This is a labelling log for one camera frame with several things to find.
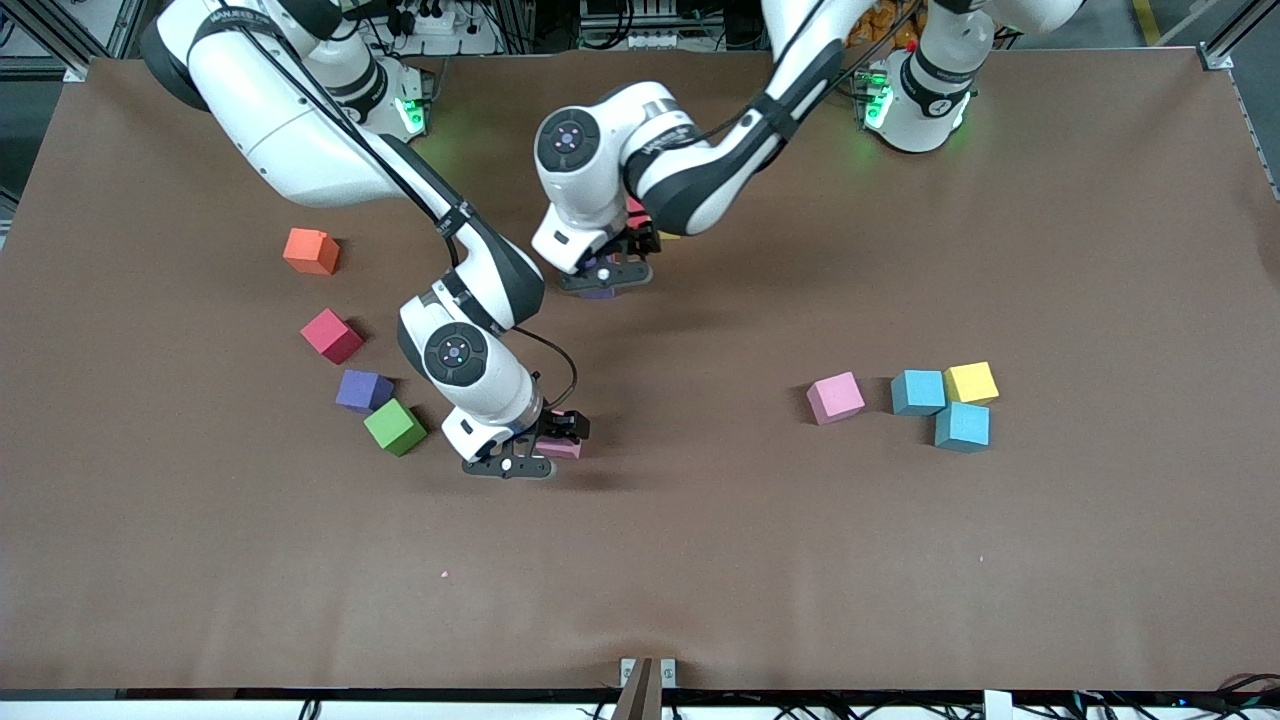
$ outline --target foam cube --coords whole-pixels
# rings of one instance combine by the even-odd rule
[[[563,438],[538,438],[538,443],[534,445],[534,450],[538,451],[543,457],[563,457],[566,460],[577,460],[582,456],[582,443],[573,442],[571,439]]]
[[[378,373],[365,370],[343,370],[342,382],[338,383],[338,397],[334,402],[347,410],[353,410],[362,415],[369,415],[392,398],[394,387],[387,378]]]
[[[586,292],[577,293],[582,300],[613,300],[618,296],[618,290],[613,287],[605,287],[602,290],[589,290]]]
[[[302,337],[334,365],[346,363],[365,343],[351,325],[328,307],[302,328]]]
[[[902,370],[890,383],[890,389],[895,415],[933,415],[947,405],[938,370]]]
[[[867,405],[852,373],[818,380],[813,383],[806,396],[819,425],[856,415]]]
[[[332,275],[338,266],[338,243],[326,232],[293,228],[284,243],[284,259],[300,273]]]
[[[644,205],[635,197],[627,197],[627,227],[636,229],[648,222],[649,214],[645,213]]]
[[[374,436],[378,447],[397,457],[426,437],[422,423],[419,423],[417,418],[394,397],[365,418],[365,427],[369,428],[369,434]]]
[[[947,368],[942,373],[942,380],[950,402],[986,405],[1000,397],[996,379],[991,377],[991,365],[987,363]]]
[[[933,445],[956,452],[978,452],[991,445],[991,409],[951,402],[937,414]]]

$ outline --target black cable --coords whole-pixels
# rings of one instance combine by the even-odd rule
[[[835,90],[840,86],[840,83],[852,77],[852,74],[858,72],[858,68],[861,67],[863,63],[865,63],[873,54],[878,53],[879,49],[884,46],[884,42],[888,41],[890,37],[893,37],[893,35],[897,33],[897,31],[901,29],[904,24],[906,24],[908,19],[915,17],[915,13],[920,10],[920,5],[923,4],[924,0],[915,0],[915,3],[911,4],[911,9],[904,13],[902,17],[897,19],[897,22],[890,26],[890,31],[884,33],[884,37],[877,40],[874,45],[868,47],[867,51],[863,53],[858,58],[858,60],[854,61],[854,64],[849,65],[847,68],[845,68],[845,72],[836,76],[836,79],[832,81],[831,85],[827,86],[827,90],[822,91],[822,95],[818,96],[818,102],[822,102],[828,95],[835,92]]]
[[[308,698],[298,711],[298,720],[317,720],[320,717],[320,701]]]
[[[561,346],[558,346],[558,345],[556,345],[554,342],[552,342],[552,341],[547,340],[545,337],[543,337],[543,336],[540,336],[540,334],[538,334],[538,333],[534,333],[534,332],[530,332],[530,331],[526,331],[525,328],[521,328],[520,325],[516,325],[515,328],[511,328],[511,329],[516,331],[517,333],[520,333],[520,334],[522,334],[522,336],[525,336],[525,337],[527,337],[527,338],[530,338],[530,340],[535,340],[535,341],[538,341],[538,342],[540,342],[540,343],[545,345],[547,347],[550,347],[550,348],[552,348],[552,350],[554,350],[554,351],[556,351],[556,352],[557,352],[557,354],[558,354],[558,355],[559,355],[561,357],[563,357],[563,359],[564,359],[564,363],[567,363],[567,364],[568,364],[568,372],[570,372],[570,382],[568,382],[568,387],[567,387],[567,388],[564,388],[564,392],[562,392],[562,393],[559,395],[559,397],[557,397],[557,398],[556,398],[556,400],[553,400],[552,402],[548,402],[548,404],[547,404],[547,409],[548,409],[548,410],[556,410],[556,409],[557,409],[557,407],[559,407],[559,406],[561,406],[561,405],[562,405],[562,404],[563,404],[563,402],[564,402],[566,400],[568,400],[568,396],[573,395],[573,391],[575,391],[575,389],[577,389],[577,364],[576,364],[576,363],[573,363],[573,359],[572,359],[572,357],[570,357],[568,352],[564,352],[564,350],[563,350],[563,348],[562,348]]]
[[[1253,683],[1261,683],[1262,680],[1280,680],[1280,675],[1275,673],[1258,673],[1256,675],[1249,675],[1248,678],[1236,680],[1229,685],[1222,685],[1213,691],[1213,694],[1221,693],[1234,693],[1235,691],[1252,685]]]
[[[516,47],[517,50],[520,50],[520,47],[524,46],[524,42],[520,38],[520,36],[511,35],[511,32],[502,23],[498,22],[498,18],[493,14],[493,9],[489,8],[489,5],[480,3],[480,8],[484,9],[485,17],[489,18],[489,24],[493,26],[494,37],[497,37],[498,33],[502,33],[502,38],[506,41],[502,49],[503,55],[511,55],[511,45],[517,45]]]
[[[1034,707],[1028,707],[1025,705],[1019,705],[1016,707],[1018,707],[1018,710],[1021,710],[1023,712],[1030,712],[1032,715],[1039,715],[1041,717],[1051,717],[1053,720],[1062,720],[1062,716],[1059,715],[1057,712],[1053,712],[1052,710],[1050,710],[1048,712],[1044,712],[1044,711],[1041,711],[1041,710],[1036,710]]]
[[[922,3],[922,0],[916,0],[916,5],[919,5],[919,3]],[[826,5],[826,4],[827,4],[827,0],[818,0],[813,5],[813,8],[809,9],[809,13],[805,14],[805,17],[804,17],[803,20],[800,20],[800,26],[796,27],[795,33],[791,36],[790,40],[787,40],[786,45],[782,46],[782,53],[778,53],[778,61],[773,64],[774,68],[778,68],[778,67],[782,65],[782,61],[787,59],[787,54],[791,53],[791,47],[795,45],[796,40],[804,33],[805,28],[809,27],[809,23],[813,22],[814,15],[817,15],[818,10],[823,5]],[[709,129],[709,131],[707,131],[704,133],[699,133],[695,137],[691,137],[691,138],[681,141],[681,142],[675,142],[675,143],[672,143],[672,145],[668,146],[668,150],[675,150],[677,147],[689,147],[690,145],[698,145],[699,142],[703,142],[704,140],[709,140],[712,137],[716,137],[717,135],[724,132],[732,124],[735,124],[739,120],[741,120],[742,115],[746,115],[746,113],[750,111],[750,109],[751,109],[750,105],[744,105],[742,109],[739,110],[737,113],[735,113],[732,118],[724,120],[723,123],[716,126],[714,128],[712,128],[712,129]]]
[[[383,42],[383,33],[378,31],[378,24],[374,23],[374,18],[369,17],[369,10],[366,10],[364,5],[361,5],[357,9],[360,10],[360,14],[364,17],[365,23],[369,24],[369,29],[374,31],[374,38],[376,38],[376,42],[374,44],[374,46],[378,47],[379,50],[381,50],[383,55],[385,55],[385,56],[388,56],[388,58],[390,58],[393,60],[399,60],[401,59],[399,53],[396,53],[396,50],[390,45]]]
[[[636,4],[635,0],[626,0],[626,5],[618,9],[618,27],[614,28],[613,36],[604,41],[603,45],[591,45],[590,42],[582,42],[582,47],[590,47],[591,50],[611,50],[622,44],[623,40],[631,35],[631,26],[636,19]],[[626,13],[626,28],[622,27],[623,13]]]
[[[356,20],[356,23],[351,26],[351,32],[343,35],[342,37],[330,37],[329,42],[342,42],[343,40],[351,40],[352,37],[355,37],[357,32],[360,32],[360,20]]]
[[[229,6],[229,5],[227,5],[227,0],[219,0],[219,4],[223,8],[228,8]],[[372,161],[384,173],[387,173],[387,177],[389,177],[390,181],[393,183],[396,183],[396,187],[398,187],[401,190],[401,192],[403,192],[404,196],[410,199],[410,201],[412,201],[415,205],[417,205],[417,208],[420,210],[422,210],[422,213],[425,213],[428,218],[434,218],[435,217],[435,213],[431,211],[431,206],[428,205],[426,200],[422,199],[422,196],[420,196],[417,193],[417,191],[413,188],[413,186],[411,186],[408,183],[408,181],[406,181],[403,177],[401,177],[401,174],[398,172],[396,172],[396,169],[392,168],[390,164],[381,158],[381,155],[379,155],[376,151],[374,151],[372,147],[370,147],[369,142],[360,133],[360,129],[356,127],[356,124],[352,122],[352,119],[349,117],[347,117],[347,113],[344,113],[342,110],[342,108],[338,106],[337,101],[333,97],[330,97],[329,95],[324,95],[324,100],[321,100],[320,97],[316,97],[316,95],[311,91],[311,88],[306,87],[302,83],[302,81],[300,81],[298,78],[296,78],[293,76],[293,73],[288,72],[284,68],[284,65],[282,65],[280,61],[274,55],[271,55],[270,51],[268,51],[266,47],[262,47],[262,44],[259,41],[259,38],[257,38],[256,35],[253,35],[252,32],[250,32],[246,28],[238,28],[238,29],[239,29],[241,35],[243,35],[246,38],[248,38],[250,44],[253,45],[253,47],[257,49],[257,51],[262,55],[262,58],[265,58],[271,64],[271,67],[274,67],[275,70],[278,73],[280,73],[280,76],[285,81],[288,81],[289,85],[293,86],[294,90],[297,90],[298,92],[302,94],[303,97],[306,97],[307,100],[310,100],[311,104],[317,110],[320,110],[321,114],[324,114],[326,118],[329,118],[330,122],[333,122],[334,124],[337,124],[338,128],[342,129],[343,133],[346,133],[347,137],[351,138],[352,142],[355,142],[361,150],[364,150],[366,154],[369,154],[369,158],[372,159]],[[284,47],[291,55],[293,55],[294,60],[297,61],[298,70],[302,73],[302,76],[308,82],[311,82],[315,87],[323,87],[320,85],[320,81],[317,81],[315,78],[315,76],[311,74],[311,70],[308,70],[307,67],[303,65],[302,61],[297,58],[297,54],[294,53],[293,46],[291,46],[288,44],[284,44],[284,42],[282,42],[280,46]],[[445,247],[448,247],[448,250],[449,250],[449,263],[452,264],[452,266],[457,268],[458,264],[460,264],[457,243],[453,242],[453,237],[445,237],[443,240],[444,240]]]
[[[1124,706],[1134,708],[1138,712],[1138,715],[1142,715],[1147,720],[1160,720],[1158,717],[1156,717],[1155,715],[1152,715],[1151,712],[1148,712],[1147,708],[1143,707],[1140,703],[1129,702],[1129,701],[1126,701],[1124,698],[1124,696],[1121,696],[1120,693],[1117,693],[1115,691],[1112,691],[1111,694],[1114,694],[1116,697],[1116,700],[1119,700]]]

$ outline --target red cube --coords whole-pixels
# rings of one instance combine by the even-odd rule
[[[302,337],[334,365],[346,363],[365,343],[351,325],[328,307],[302,328]]]

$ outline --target magenta cube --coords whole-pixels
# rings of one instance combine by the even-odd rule
[[[534,450],[536,450],[543,457],[577,460],[582,456],[582,443],[549,437],[538,438],[538,445],[534,446]]]
[[[856,415],[867,405],[852,373],[818,380],[806,396],[819,425]]]

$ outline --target wire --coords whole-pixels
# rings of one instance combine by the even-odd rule
[[[10,20],[9,17],[5,15],[4,13],[0,13],[0,32],[4,32],[5,28],[9,28],[9,32],[5,32],[4,35],[4,40],[0,40],[0,47],[4,47],[9,42],[9,38],[13,37],[13,31],[17,27],[18,23]]]
[[[564,359],[564,363],[568,364],[568,372],[570,372],[568,387],[564,388],[564,392],[562,392],[559,395],[559,397],[557,397],[552,402],[547,404],[547,409],[548,410],[556,410],[557,407],[559,407],[561,405],[563,405],[566,400],[568,400],[568,396],[573,395],[575,389],[577,389],[577,364],[573,363],[573,359],[570,357],[568,352],[564,352],[564,350],[561,346],[558,346],[554,342],[547,340],[545,337],[543,337],[543,336],[540,336],[538,333],[526,331],[525,328],[521,328],[520,325],[516,325],[515,328],[511,328],[511,329],[516,331],[517,333],[520,333],[520,334],[522,334],[522,336],[525,336],[525,337],[527,337],[530,340],[535,340],[535,341],[545,345],[547,347],[550,347],[552,350],[556,351],[557,355],[559,355],[561,357]]]
[[[922,1],[923,0],[915,0],[916,5],[919,5]],[[791,36],[790,40],[787,40],[786,45],[782,46],[782,51],[778,53],[778,60],[776,63],[773,63],[774,68],[781,67],[782,63],[783,63],[783,60],[787,59],[787,54],[791,53],[791,47],[796,44],[796,40],[801,35],[804,35],[804,31],[809,27],[809,23],[813,22],[814,15],[818,14],[818,10],[826,3],[827,3],[827,0],[818,0],[814,4],[813,8],[809,8],[809,13],[804,17],[803,20],[800,20],[800,24],[796,27],[795,33]],[[728,129],[732,124],[735,124],[739,120],[741,120],[742,117],[746,115],[748,111],[750,111],[750,109],[751,109],[750,105],[744,105],[742,109],[739,110],[737,113],[735,113],[732,118],[724,120],[723,123],[713,127],[712,129],[709,129],[709,131],[707,131],[704,133],[699,133],[695,137],[691,137],[689,140],[684,140],[681,142],[673,142],[672,145],[668,146],[668,150],[675,150],[677,147],[689,147],[690,145],[698,145],[699,142],[703,142],[704,140],[710,140],[712,137],[716,137],[717,135],[719,135],[719,133],[724,132],[726,129]]]
[[[374,47],[378,47],[379,50],[381,50],[383,55],[385,55],[385,56],[388,56],[388,58],[390,58],[393,60],[399,60],[401,59],[399,53],[396,53],[396,50],[390,45],[383,42],[383,33],[378,31],[378,24],[374,23],[374,19],[369,17],[369,10],[365,9],[364,5],[361,5],[357,9],[360,10],[360,14],[361,14],[362,19],[365,20],[365,23],[369,26],[369,29],[374,31],[374,38],[376,40],[376,42],[374,44]]]
[[[298,711],[298,720],[317,720],[317,717],[320,717],[320,701],[307,698],[302,703],[302,710]]]
[[[626,12],[627,27],[622,27],[622,13]],[[631,26],[636,19],[636,5],[635,0],[627,0],[625,8],[618,10],[618,27],[613,31],[613,37],[607,40],[604,45],[591,45],[590,42],[582,42],[582,47],[590,47],[591,50],[609,50],[617,47],[623,40],[631,35]]]
[[[1240,688],[1245,688],[1248,685],[1252,685],[1253,683],[1261,683],[1262,680],[1280,680],[1280,675],[1277,675],[1275,673],[1258,673],[1256,675],[1249,675],[1248,678],[1243,678],[1240,680],[1236,680],[1236,682],[1234,682],[1234,683],[1231,683],[1229,685],[1222,685],[1222,687],[1217,688],[1213,692],[1215,692],[1215,694],[1234,693],[1235,691],[1238,691]]]
[[[822,102],[828,95],[831,95],[832,92],[835,92],[837,87],[840,87],[840,83],[852,77],[852,74],[858,72],[858,68],[860,68],[863,63],[865,63],[872,55],[878,53],[879,49],[884,46],[884,42],[888,41],[890,37],[893,37],[893,35],[897,33],[897,31],[901,29],[904,24],[906,24],[906,20],[915,17],[915,13],[920,10],[920,5],[923,4],[924,0],[915,0],[915,3],[911,4],[911,9],[904,13],[902,17],[897,19],[897,22],[890,26],[890,29],[888,32],[884,33],[884,37],[877,40],[874,45],[868,47],[867,51],[863,53],[858,58],[858,60],[854,61],[854,64],[849,65],[847,68],[845,68],[845,72],[836,76],[836,79],[832,81],[831,85],[827,86],[827,90],[823,90],[822,95],[818,96],[817,102]]]
[[[493,9],[490,9],[489,5],[485,5],[484,3],[481,3],[480,6],[484,8],[484,14],[485,14],[485,17],[489,18],[489,23],[493,26],[494,37],[497,38],[498,33],[500,32],[502,33],[502,38],[506,41],[506,45],[503,45],[503,49],[502,49],[503,55],[511,55],[511,45],[512,44],[516,45],[516,50],[518,53],[520,47],[524,46],[524,41],[520,38],[520,36],[518,35],[511,35],[511,32],[508,32],[507,28],[503,27],[503,24],[498,22],[498,18],[494,17]]]
[[[219,4],[223,8],[229,8],[227,0],[219,0]],[[342,110],[337,100],[325,94],[323,94],[324,97],[323,100],[320,97],[316,97],[316,94],[312,92],[311,88],[306,87],[302,83],[302,81],[300,81],[297,77],[293,76],[293,73],[285,69],[284,65],[280,64],[280,60],[278,60],[274,55],[271,55],[271,53],[268,51],[266,47],[262,47],[262,44],[261,41],[259,41],[256,35],[253,35],[251,31],[243,27],[237,29],[250,41],[251,45],[253,45],[253,47],[257,49],[257,51],[262,55],[262,58],[265,58],[271,64],[271,67],[274,67],[275,70],[280,73],[280,76],[289,85],[293,86],[294,90],[297,90],[298,92],[302,94],[303,97],[310,100],[311,104],[321,114],[329,118],[330,122],[337,124],[338,128],[342,129],[343,133],[346,133],[352,142],[355,142],[361,150],[369,154],[369,158],[374,161],[374,164],[376,164],[384,173],[387,173],[387,177],[390,178],[393,183],[396,183],[396,187],[398,187],[401,192],[403,192],[404,196],[410,199],[410,201],[417,205],[417,208],[422,210],[422,213],[425,213],[428,218],[435,218],[435,213],[431,210],[431,206],[426,202],[426,200],[421,195],[419,195],[417,190],[415,190],[413,186],[408,183],[408,181],[401,177],[401,174],[396,172],[394,168],[390,167],[390,163],[384,160],[383,156],[379,155],[369,145],[369,142],[360,133],[360,128],[357,128],[356,124],[352,122],[352,119],[347,117],[347,113]],[[288,51],[294,58],[294,60],[297,60],[297,68],[298,72],[302,74],[302,77],[305,77],[315,87],[321,87],[320,81],[317,81],[315,76],[311,74],[311,70],[308,70],[307,67],[303,65],[301,60],[298,60],[297,53],[293,50],[293,46],[285,42],[280,42],[279,45],[283,49],[285,49],[285,51]],[[448,247],[449,250],[449,261],[452,263],[452,266],[457,268],[460,263],[457,243],[453,242],[452,237],[445,237],[443,240],[445,247]]]

